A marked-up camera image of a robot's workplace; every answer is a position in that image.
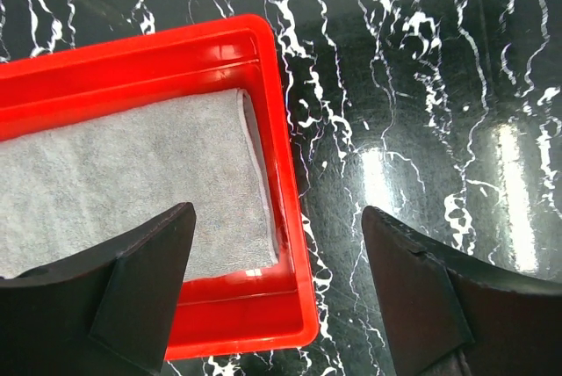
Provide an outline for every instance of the black plastic part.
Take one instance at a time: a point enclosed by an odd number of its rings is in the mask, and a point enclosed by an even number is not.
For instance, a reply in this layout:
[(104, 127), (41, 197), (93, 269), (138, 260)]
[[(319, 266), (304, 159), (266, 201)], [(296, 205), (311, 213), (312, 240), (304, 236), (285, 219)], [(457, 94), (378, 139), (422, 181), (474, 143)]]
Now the black plastic part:
[(180, 204), (60, 261), (0, 280), (0, 374), (159, 374), (195, 212)]
[(505, 271), (372, 206), (362, 226), (398, 376), (562, 374), (562, 285)]

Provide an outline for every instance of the microfiber towel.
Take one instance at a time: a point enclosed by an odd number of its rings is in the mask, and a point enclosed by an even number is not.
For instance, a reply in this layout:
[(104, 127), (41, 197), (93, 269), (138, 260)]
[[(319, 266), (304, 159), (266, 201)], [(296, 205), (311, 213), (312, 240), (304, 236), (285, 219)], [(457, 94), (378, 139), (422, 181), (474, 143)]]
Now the microfiber towel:
[(243, 90), (175, 98), (5, 141), (0, 163), (5, 278), (185, 201), (195, 206), (197, 225), (184, 280), (277, 262), (261, 143)]

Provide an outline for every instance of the red plastic tray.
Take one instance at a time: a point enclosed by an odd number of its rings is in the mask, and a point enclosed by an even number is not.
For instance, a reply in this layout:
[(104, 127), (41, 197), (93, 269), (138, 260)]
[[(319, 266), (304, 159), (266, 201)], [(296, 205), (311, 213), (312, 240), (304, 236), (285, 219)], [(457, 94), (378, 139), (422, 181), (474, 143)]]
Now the red plastic tray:
[(269, 25), (258, 16), (239, 16), (0, 68), (0, 141), (228, 88), (246, 89), (256, 110), (279, 264), (185, 283), (166, 359), (302, 346), (318, 333)]

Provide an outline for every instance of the gray towel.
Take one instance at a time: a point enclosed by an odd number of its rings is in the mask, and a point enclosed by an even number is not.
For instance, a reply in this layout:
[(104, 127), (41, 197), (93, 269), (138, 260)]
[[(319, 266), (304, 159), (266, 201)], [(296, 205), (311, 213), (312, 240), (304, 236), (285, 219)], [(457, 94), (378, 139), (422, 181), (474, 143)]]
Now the gray towel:
[(261, 143), (243, 90), (19, 137), (0, 143), (0, 163), (5, 278), (185, 201), (195, 206), (197, 226), (184, 280), (277, 262)]

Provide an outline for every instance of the glossy countertop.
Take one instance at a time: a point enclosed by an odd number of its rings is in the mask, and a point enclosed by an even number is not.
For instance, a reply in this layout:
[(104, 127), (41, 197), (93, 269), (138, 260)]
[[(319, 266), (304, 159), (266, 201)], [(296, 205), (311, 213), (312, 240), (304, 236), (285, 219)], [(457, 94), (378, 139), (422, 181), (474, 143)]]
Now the glossy countertop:
[(321, 331), (162, 375), (393, 375), (366, 205), (562, 282), (561, 0), (0, 0), (0, 61), (249, 12), (276, 35)]

